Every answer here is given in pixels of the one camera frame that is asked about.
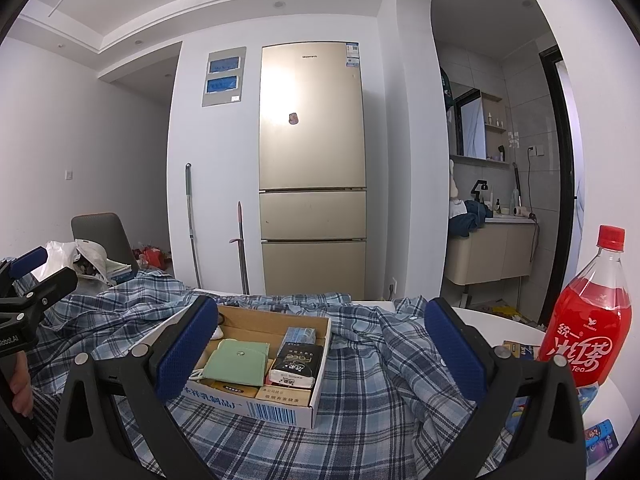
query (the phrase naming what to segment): finger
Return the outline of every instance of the finger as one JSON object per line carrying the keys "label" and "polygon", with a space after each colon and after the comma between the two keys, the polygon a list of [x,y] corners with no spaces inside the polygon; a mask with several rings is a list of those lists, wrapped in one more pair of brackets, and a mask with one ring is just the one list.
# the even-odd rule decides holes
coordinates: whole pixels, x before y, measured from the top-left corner
{"label": "finger", "polygon": [[9,382],[9,387],[15,395],[27,387],[28,384],[31,384],[31,377],[29,375],[27,355],[24,352],[18,352],[16,354],[14,376]]}
{"label": "finger", "polygon": [[24,416],[29,415],[33,409],[33,393],[30,387],[27,387],[14,396],[12,407],[17,413]]}

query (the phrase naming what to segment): metal screw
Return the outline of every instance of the metal screw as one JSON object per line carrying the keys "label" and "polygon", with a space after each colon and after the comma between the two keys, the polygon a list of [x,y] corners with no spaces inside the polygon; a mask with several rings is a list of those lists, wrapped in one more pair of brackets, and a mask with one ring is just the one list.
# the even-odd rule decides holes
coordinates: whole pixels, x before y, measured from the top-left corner
{"label": "metal screw", "polygon": [[76,356],[74,361],[76,362],[77,365],[83,365],[85,362],[88,361],[88,359],[89,359],[89,354],[82,352]]}
{"label": "metal screw", "polygon": [[135,345],[131,350],[131,355],[133,355],[133,357],[142,357],[146,355],[148,350],[149,350],[149,346],[145,345],[144,343]]}
{"label": "metal screw", "polygon": [[500,359],[508,359],[509,357],[511,357],[511,351],[508,348],[505,348],[504,346],[497,346],[494,348],[494,353],[500,358]]}
{"label": "metal screw", "polygon": [[566,357],[564,357],[563,355],[560,355],[560,354],[554,355],[554,362],[558,366],[566,366],[566,364],[567,364]]}

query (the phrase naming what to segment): gold refrigerator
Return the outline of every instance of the gold refrigerator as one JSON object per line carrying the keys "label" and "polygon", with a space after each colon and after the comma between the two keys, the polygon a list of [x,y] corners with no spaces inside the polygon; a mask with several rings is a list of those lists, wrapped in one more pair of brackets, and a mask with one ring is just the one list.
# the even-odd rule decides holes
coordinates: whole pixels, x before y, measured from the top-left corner
{"label": "gold refrigerator", "polygon": [[267,294],[364,298],[364,119],[358,45],[262,50],[260,226]]}

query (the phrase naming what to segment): plaid blanket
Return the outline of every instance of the plaid blanket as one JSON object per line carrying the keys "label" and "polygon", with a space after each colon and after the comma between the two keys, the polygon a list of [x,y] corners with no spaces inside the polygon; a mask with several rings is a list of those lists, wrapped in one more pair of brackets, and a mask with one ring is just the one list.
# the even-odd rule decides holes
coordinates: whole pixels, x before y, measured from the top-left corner
{"label": "plaid blanket", "polygon": [[[21,285],[31,283],[25,278]],[[53,435],[73,358],[123,355],[197,293],[160,272],[97,297],[69,296],[47,310],[40,342],[28,353],[34,420],[40,436],[25,455],[53,476]],[[193,447],[220,479],[423,478],[464,426],[474,406],[454,386],[423,326],[423,298],[396,301],[396,313],[358,306],[348,296],[224,297],[244,308],[332,317],[332,345],[313,430],[233,415],[179,397],[168,404]],[[118,403],[143,465],[160,472],[126,399]],[[504,432],[481,474],[500,463]]]}

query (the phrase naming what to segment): red bottle cap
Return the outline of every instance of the red bottle cap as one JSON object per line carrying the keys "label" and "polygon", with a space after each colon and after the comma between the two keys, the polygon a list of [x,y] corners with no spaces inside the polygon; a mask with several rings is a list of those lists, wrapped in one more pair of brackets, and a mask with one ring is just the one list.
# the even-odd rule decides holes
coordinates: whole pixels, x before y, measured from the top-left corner
{"label": "red bottle cap", "polygon": [[610,251],[624,251],[625,230],[613,225],[601,225],[598,234],[598,247]]}

